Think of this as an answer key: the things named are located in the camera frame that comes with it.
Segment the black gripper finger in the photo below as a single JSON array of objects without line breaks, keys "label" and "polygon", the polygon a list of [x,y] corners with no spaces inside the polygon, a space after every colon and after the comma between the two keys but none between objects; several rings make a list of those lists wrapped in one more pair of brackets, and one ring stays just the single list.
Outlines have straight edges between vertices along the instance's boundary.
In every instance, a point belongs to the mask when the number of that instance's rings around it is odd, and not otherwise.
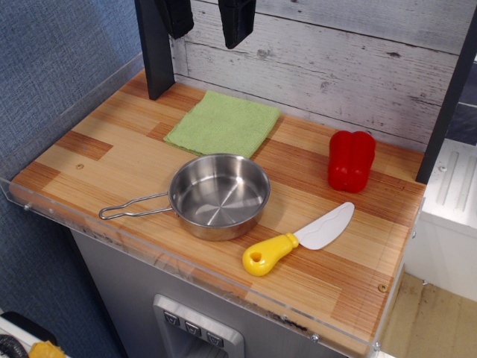
[{"label": "black gripper finger", "polygon": [[235,48],[253,32],[256,0],[219,0],[225,46]]},{"label": "black gripper finger", "polygon": [[193,29],[194,20],[189,0],[164,0],[162,5],[165,27],[173,39],[181,38]]}]

